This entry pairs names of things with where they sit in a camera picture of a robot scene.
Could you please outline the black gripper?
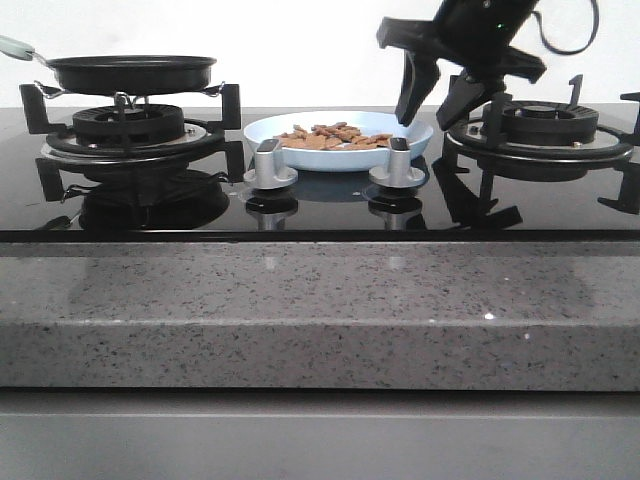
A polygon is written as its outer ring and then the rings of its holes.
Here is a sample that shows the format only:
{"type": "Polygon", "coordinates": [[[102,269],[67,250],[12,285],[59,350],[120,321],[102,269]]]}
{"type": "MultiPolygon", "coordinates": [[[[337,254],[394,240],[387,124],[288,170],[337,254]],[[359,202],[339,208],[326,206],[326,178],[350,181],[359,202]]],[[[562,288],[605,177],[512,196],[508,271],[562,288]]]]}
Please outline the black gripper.
{"type": "Polygon", "coordinates": [[[445,1],[430,21],[384,18],[376,34],[379,46],[404,51],[395,109],[398,122],[403,126],[412,123],[440,79],[440,59],[467,71],[452,79],[436,112],[442,131],[502,92],[499,76],[536,82],[546,71],[542,60],[511,45],[535,6],[534,1],[445,1]]]}

